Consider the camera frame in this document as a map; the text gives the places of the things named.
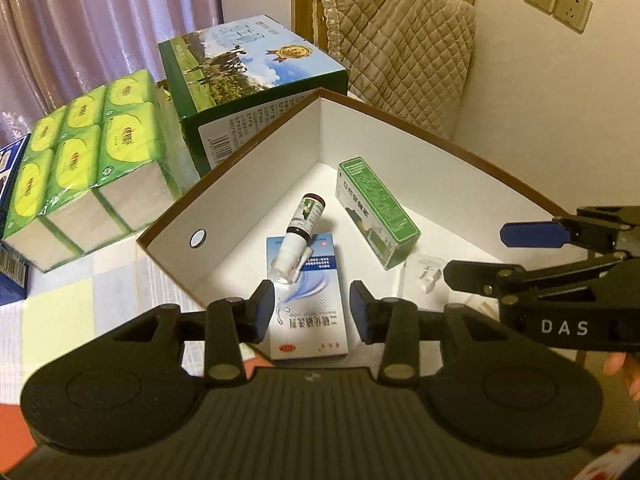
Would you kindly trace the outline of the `person's hand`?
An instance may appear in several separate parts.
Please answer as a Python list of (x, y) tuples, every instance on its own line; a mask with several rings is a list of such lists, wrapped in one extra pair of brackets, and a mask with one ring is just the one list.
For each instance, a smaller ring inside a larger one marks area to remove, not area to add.
[(640, 363), (629, 353), (611, 352), (604, 361), (603, 373), (606, 376), (619, 374), (623, 377), (627, 392), (632, 400), (640, 396)]

